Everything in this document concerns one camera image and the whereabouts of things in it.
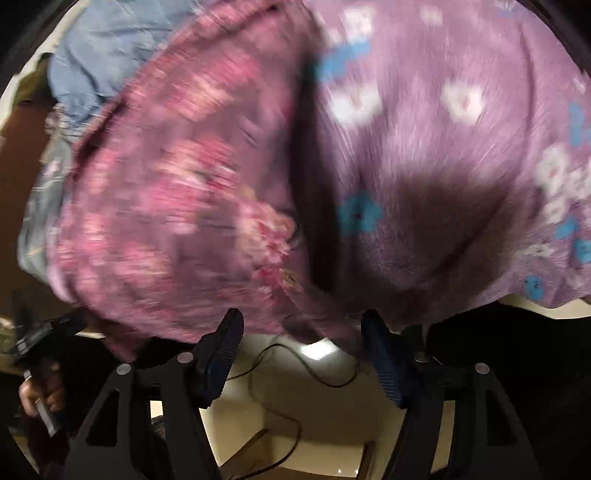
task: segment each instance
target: finger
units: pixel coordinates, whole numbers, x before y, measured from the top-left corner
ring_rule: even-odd
[[[66,391],[61,388],[47,397],[47,405],[51,411],[61,411],[66,406]]]
[[[38,412],[35,406],[35,400],[41,397],[41,393],[37,390],[33,382],[30,380],[24,381],[18,388],[18,396],[21,399],[25,413],[29,417],[36,417]]]

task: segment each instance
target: floor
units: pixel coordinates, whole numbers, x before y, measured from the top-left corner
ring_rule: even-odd
[[[280,341],[301,348],[292,340]],[[266,335],[245,338],[230,376],[246,371],[271,342]],[[355,360],[341,351],[306,361],[325,381],[335,384],[350,378],[355,367]],[[359,468],[363,445],[370,440],[376,441],[370,478],[381,478],[404,419],[404,412],[384,396],[372,368],[362,367],[348,387],[332,389],[312,379],[292,354],[274,349],[250,378],[229,381],[221,398],[201,411],[218,464],[264,427],[272,432],[274,461],[282,458],[294,444],[296,426],[271,411],[299,420],[303,428],[301,442],[283,467],[351,478]],[[153,402],[152,415],[159,414],[161,403]],[[452,428],[453,403],[446,403],[433,470],[447,464]]]

